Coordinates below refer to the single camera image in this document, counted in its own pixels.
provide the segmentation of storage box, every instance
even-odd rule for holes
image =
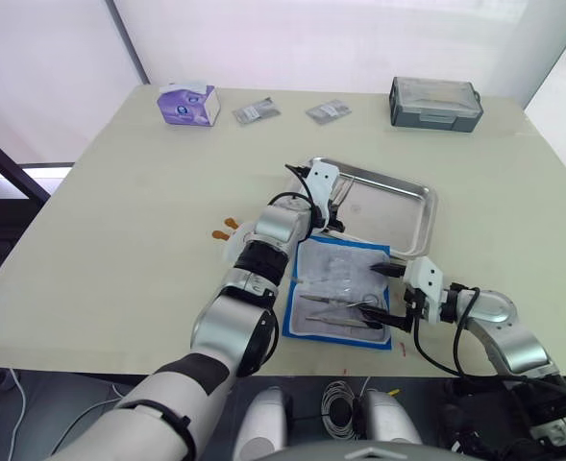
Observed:
[[[394,77],[389,93],[391,124],[471,132],[483,108],[470,82]]]
[[[211,127],[221,107],[212,85],[168,85],[160,89],[160,113],[173,125]]]

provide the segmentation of purple tissue box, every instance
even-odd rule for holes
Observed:
[[[162,93],[157,100],[165,122],[202,127],[214,125],[221,106],[213,85],[204,86],[200,91],[182,88],[180,85],[170,85],[166,89],[170,90]]]

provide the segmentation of metal tray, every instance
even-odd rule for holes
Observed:
[[[330,158],[312,160],[340,170],[332,202],[340,204],[344,238],[389,245],[391,255],[403,259],[428,253],[437,202],[433,190]]]

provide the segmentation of white table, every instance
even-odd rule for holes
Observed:
[[[210,233],[257,218],[289,180],[284,163],[323,156],[432,186],[431,258],[506,293],[566,374],[566,169],[513,102],[484,98],[475,132],[450,133],[391,127],[378,94],[220,89],[208,129],[166,125],[157,96],[133,92],[0,269],[0,366],[147,374],[182,356],[228,268]],[[265,96],[283,114],[240,127],[232,109]],[[334,97],[353,113],[326,126],[304,114]],[[453,328],[422,330],[451,364]],[[282,337],[261,373],[441,376],[409,335],[394,339],[378,352]],[[462,348],[469,371],[492,371],[474,338]]]

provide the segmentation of orange handle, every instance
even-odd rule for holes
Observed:
[[[224,222],[225,222],[225,226],[229,226],[229,227],[232,228],[233,230],[236,230],[237,228],[240,227],[240,226],[237,224],[237,222],[235,221],[234,218],[227,218]]]
[[[229,235],[221,230],[215,230],[212,232],[212,237],[219,238],[221,240],[229,240]]]

